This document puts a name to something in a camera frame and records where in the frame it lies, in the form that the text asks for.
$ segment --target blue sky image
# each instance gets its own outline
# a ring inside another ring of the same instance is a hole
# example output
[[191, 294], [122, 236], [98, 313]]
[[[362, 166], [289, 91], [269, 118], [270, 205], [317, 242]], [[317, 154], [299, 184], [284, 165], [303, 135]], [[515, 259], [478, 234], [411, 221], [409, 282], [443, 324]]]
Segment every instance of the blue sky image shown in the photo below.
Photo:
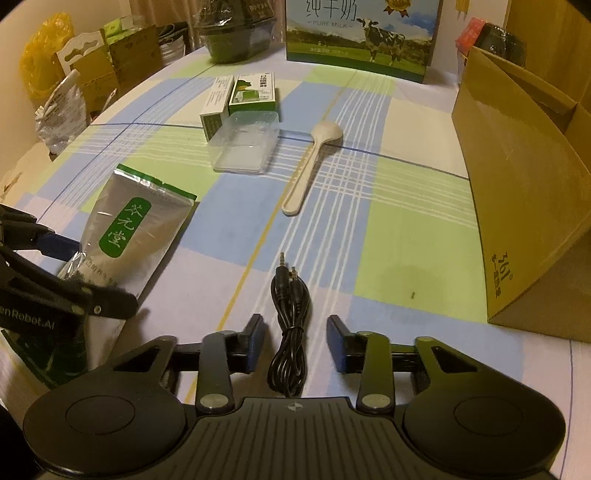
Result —
[[411, 0], [408, 17], [388, 15], [387, 0], [287, 0], [287, 27], [333, 33], [362, 41], [365, 33], [355, 18], [378, 22], [377, 28], [427, 40], [433, 36], [439, 0]]

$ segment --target grass image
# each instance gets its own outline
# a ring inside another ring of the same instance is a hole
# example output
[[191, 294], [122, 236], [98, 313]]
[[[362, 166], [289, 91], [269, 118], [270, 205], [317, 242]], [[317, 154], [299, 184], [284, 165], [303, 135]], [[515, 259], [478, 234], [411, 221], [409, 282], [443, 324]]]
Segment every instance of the grass image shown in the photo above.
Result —
[[[353, 48], [341, 46], [335, 47], [324, 44], [318, 45], [312, 43], [289, 41], [287, 44], [287, 51], [289, 53], [330, 55], [333, 57], [341, 57], [344, 59], [366, 61], [368, 63], [370, 60], [369, 50], [367, 50], [366, 48]], [[378, 51], [377, 55], [375, 56], [375, 63], [380, 65], [389, 66], [391, 60], [392, 58], [390, 55], [381, 53], [380, 51]], [[424, 75], [426, 71], [425, 66], [413, 61], [409, 61], [405, 58], [401, 59], [400, 61], [395, 61], [392, 64], [392, 67], [401, 70], [406, 70], [412, 73], [417, 73], [419, 75]]]

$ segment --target plastic bag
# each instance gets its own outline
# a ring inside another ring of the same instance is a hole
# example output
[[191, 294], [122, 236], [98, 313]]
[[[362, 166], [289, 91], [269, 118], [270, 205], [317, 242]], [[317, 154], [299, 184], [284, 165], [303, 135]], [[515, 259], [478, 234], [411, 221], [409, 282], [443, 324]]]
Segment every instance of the plastic bag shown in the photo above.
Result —
[[73, 37], [72, 18], [62, 12], [43, 22], [25, 46], [20, 61], [21, 79], [36, 106], [45, 104], [63, 80], [63, 72], [54, 65], [51, 57]]
[[269, 48], [275, 17], [268, 0], [200, 0], [195, 27], [214, 63], [244, 61]]
[[35, 112], [35, 130], [49, 152], [59, 155], [85, 129], [86, 102], [77, 85], [80, 73], [72, 70]]

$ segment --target metal screw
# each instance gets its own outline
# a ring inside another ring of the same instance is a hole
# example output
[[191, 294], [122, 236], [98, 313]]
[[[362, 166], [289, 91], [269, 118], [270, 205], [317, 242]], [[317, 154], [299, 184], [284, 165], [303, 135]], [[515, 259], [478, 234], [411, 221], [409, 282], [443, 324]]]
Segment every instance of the metal screw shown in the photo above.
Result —
[[208, 395], [202, 396], [201, 400], [199, 400], [199, 403], [205, 408], [214, 410], [226, 405], [228, 403], [228, 397], [219, 393], [210, 393]]
[[390, 405], [390, 398], [381, 393], [371, 393], [361, 399], [361, 403], [367, 408], [377, 410], [378, 408], [386, 408]]

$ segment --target cow picture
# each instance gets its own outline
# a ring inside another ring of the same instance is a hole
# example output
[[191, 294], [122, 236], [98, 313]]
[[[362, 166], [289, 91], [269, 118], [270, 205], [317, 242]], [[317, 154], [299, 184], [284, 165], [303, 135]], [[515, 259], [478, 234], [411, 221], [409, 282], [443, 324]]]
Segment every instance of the cow picture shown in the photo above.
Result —
[[375, 25], [378, 25], [378, 22], [372, 21], [370, 18], [358, 18], [357, 21], [361, 23], [365, 32], [365, 46], [369, 50], [369, 61], [375, 61], [378, 50], [390, 55], [390, 66], [394, 61], [400, 61], [406, 40], [404, 35], [376, 28]]

